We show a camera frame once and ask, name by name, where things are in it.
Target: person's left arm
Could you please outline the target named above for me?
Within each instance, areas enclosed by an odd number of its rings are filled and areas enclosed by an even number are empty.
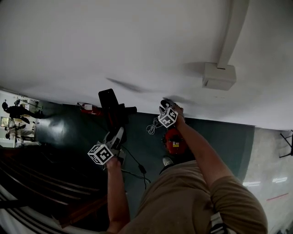
[[[107,163],[108,168],[108,232],[118,233],[130,221],[128,202],[124,190],[121,164],[116,157]]]

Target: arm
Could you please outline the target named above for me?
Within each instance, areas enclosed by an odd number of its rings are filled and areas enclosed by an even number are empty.
[[[223,163],[207,140],[185,123],[183,109],[177,105],[174,109],[179,113],[176,127],[195,156],[198,167],[209,188],[216,180],[225,176],[233,176],[230,169]]]
[[[128,202],[124,190],[121,164],[117,158],[107,162],[108,168],[108,232],[118,233],[130,221]]]

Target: white cable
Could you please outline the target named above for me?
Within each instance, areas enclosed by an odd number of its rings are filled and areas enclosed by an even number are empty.
[[[158,126],[160,124],[159,120],[157,117],[154,117],[154,120],[151,125],[146,127],[146,131],[150,134],[153,135],[155,134],[156,128],[160,128],[162,125]]]

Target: shoe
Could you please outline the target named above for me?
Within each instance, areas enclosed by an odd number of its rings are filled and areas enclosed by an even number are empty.
[[[167,156],[164,156],[163,157],[163,163],[164,163],[164,166],[167,166],[167,165],[170,165],[170,164],[174,164],[174,162]]]

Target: gray floor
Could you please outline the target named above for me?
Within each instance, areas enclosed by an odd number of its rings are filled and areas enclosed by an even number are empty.
[[[46,118],[37,125],[37,140],[60,149],[74,150],[72,161],[83,165],[84,173],[96,176],[97,180],[104,180],[101,174],[95,174],[99,169],[87,155],[89,149],[106,134],[101,128],[101,125],[105,127],[104,120],[83,114],[73,106],[47,102],[42,104]],[[127,142],[124,144],[145,167],[146,178],[151,181],[158,178],[163,168],[162,157],[165,155],[161,142],[165,129],[158,128],[154,135],[149,135],[146,131],[146,126],[152,124],[154,117],[155,115],[144,113],[130,116],[130,123],[126,126]],[[250,159],[254,127],[196,119],[187,119],[186,122],[210,142],[232,172],[243,180]],[[126,157],[124,169],[141,175],[137,163],[130,156]],[[125,189],[131,217],[134,217],[144,192],[144,182],[125,174]]]

